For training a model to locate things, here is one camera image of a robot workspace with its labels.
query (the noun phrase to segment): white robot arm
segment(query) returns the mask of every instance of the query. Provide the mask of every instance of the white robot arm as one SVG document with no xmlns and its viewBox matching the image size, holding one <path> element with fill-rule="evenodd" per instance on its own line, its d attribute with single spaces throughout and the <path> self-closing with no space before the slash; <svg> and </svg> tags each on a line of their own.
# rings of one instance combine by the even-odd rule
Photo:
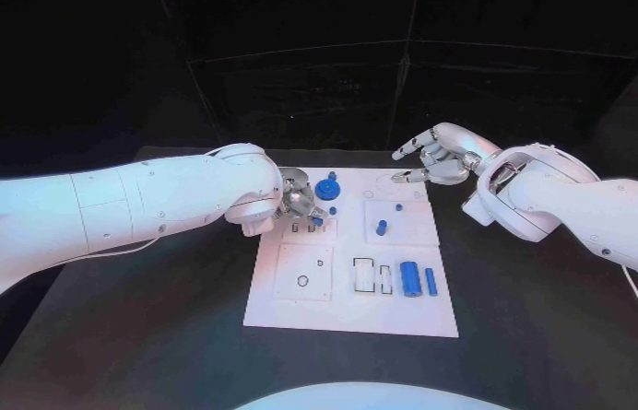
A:
<svg viewBox="0 0 638 410">
<path fill-rule="evenodd" d="M 458 184 L 478 174 L 464 212 L 488 226 L 497 221 L 523 240 L 540 241 L 563 223 L 593 254 L 638 270 L 638 182 L 602 181 L 553 146 L 501 150 L 452 123 L 440 123 L 394 152 L 422 148 L 425 168 L 394 182 Z"/>
<path fill-rule="evenodd" d="M 253 236 L 283 215 L 321 221 L 328 214 L 313 205 L 305 172 L 279 169 L 250 144 L 0 181 L 0 293 L 33 272 L 202 227 L 221 215 Z"/>
</svg>

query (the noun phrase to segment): black background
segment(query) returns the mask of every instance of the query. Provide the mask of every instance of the black background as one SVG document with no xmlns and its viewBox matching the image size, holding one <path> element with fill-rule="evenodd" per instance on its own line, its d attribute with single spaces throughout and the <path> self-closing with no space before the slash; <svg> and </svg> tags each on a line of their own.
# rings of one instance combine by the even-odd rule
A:
<svg viewBox="0 0 638 410">
<path fill-rule="evenodd" d="M 2 0 L 0 178 L 146 145 L 391 149 L 440 121 L 635 177 L 635 15 L 638 0 Z M 0 358 L 55 276 L 0 298 Z"/>
</svg>

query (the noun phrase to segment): table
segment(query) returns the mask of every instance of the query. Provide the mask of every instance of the table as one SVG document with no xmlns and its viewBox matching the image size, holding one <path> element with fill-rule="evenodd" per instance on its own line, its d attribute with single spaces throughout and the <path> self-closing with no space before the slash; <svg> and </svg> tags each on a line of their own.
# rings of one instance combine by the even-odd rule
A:
<svg viewBox="0 0 638 410">
<path fill-rule="evenodd" d="M 139 159 L 198 152 L 146 147 Z M 282 166 L 396 167 L 387 152 L 269 155 Z M 228 409 L 331 381 L 515 409 L 635 408 L 638 301 L 619 266 L 565 228 L 534 244 L 482 227 L 461 209 L 471 192 L 429 186 L 459 339 L 244 327 L 260 238 L 220 220 L 68 264 L 0 366 L 0 409 Z"/>
</svg>

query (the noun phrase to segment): blue object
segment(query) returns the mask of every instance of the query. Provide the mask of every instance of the blue object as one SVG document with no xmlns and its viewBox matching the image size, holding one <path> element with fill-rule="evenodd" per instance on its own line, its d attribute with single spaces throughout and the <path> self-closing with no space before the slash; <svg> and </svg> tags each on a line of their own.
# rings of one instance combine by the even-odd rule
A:
<svg viewBox="0 0 638 410">
<path fill-rule="evenodd" d="M 377 234 L 380 235 L 380 237 L 386 235 L 386 228 L 388 228 L 388 222 L 381 219 L 377 226 Z"/>
<path fill-rule="evenodd" d="M 432 269 L 426 269 L 426 280 L 429 281 L 429 295 L 436 297 L 439 293 L 436 291 L 435 272 Z"/>
<path fill-rule="evenodd" d="M 416 298 L 423 295 L 422 280 L 419 279 L 419 267 L 414 261 L 401 263 L 401 279 L 403 279 L 403 294 Z"/>
<path fill-rule="evenodd" d="M 316 183 L 315 186 L 316 197 L 324 201 L 334 200 L 339 196 L 339 193 L 342 192 L 339 183 L 335 180 L 328 178 Z"/>
</svg>

